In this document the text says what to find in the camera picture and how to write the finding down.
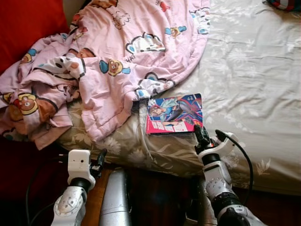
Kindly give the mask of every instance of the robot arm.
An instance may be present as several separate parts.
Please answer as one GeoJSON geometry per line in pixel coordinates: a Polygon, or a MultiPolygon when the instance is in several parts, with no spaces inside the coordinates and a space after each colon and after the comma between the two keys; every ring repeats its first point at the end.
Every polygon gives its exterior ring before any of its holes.
{"type": "MultiPolygon", "coordinates": [[[[234,144],[218,133],[217,140],[210,139],[206,130],[199,126],[195,127],[195,131],[199,142],[195,149],[204,164],[204,187],[218,226],[266,226],[239,201],[232,190],[231,177],[218,153],[232,150],[234,144]]],[[[234,134],[227,135],[238,140],[234,134]]]]}
{"type": "Polygon", "coordinates": [[[103,168],[104,149],[97,158],[97,164],[90,162],[89,150],[71,150],[68,155],[69,186],[54,205],[52,226],[80,226],[86,213],[87,193],[95,185],[103,168]]]}

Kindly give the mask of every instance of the comic book cover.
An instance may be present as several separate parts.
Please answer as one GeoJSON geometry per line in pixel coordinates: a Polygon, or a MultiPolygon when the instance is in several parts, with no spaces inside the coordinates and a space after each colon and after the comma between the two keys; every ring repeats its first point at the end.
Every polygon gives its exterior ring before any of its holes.
{"type": "Polygon", "coordinates": [[[203,127],[201,94],[150,99],[147,106],[146,133],[170,134],[203,127]]]}

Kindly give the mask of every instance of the striped object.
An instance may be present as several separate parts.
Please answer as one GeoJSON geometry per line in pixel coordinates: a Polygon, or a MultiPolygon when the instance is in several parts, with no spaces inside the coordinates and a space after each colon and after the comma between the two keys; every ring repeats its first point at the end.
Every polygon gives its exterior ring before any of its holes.
{"type": "Polygon", "coordinates": [[[301,0],[268,0],[273,6],[287,11],[301,11],[301,0]]]}

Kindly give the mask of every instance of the beige bedsheet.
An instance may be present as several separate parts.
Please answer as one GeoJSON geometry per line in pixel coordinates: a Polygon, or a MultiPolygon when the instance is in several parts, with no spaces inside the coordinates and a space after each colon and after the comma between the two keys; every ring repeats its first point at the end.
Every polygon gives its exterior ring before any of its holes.
{"type": "MultiPolygon", "coordinates": [[[[239,138],[254,167],[254,189],[301,195],[301,17],[261,1],[212,0],[211,30],[202,59],[181,85],[158,97],[200,92],[204,125],[239,138]]],[[[93,144],[81,120],[81,103],[69,106],[73,128],[59,143],[67,149],[102,148],[107,162],[189,177],[202,173],[193,134],[145,134],[147,101],[105,140],[93,144]]],[[[247,187],[240,151],[223,153],[233,184],[247,187]]]]}

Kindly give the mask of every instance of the wooden floor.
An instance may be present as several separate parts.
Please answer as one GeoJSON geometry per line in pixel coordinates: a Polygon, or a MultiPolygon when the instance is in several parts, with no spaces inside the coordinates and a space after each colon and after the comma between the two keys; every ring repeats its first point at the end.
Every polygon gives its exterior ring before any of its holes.
{"type": "MultiPolygon", "coordinates": [[[[82,226],[97,226],[102,199],[111,169],[103,170],[102,178],[88,194],[82,226]]],[[[190,181],[161,173],[131,169],[133,226],[181,226],[189,199],[190,181]]],[[[241,200],[245,190],[235,189],[241,200]]],[[[253,192],[248,208],[268,226],[300,226],[301,197],[253,192]]]]}

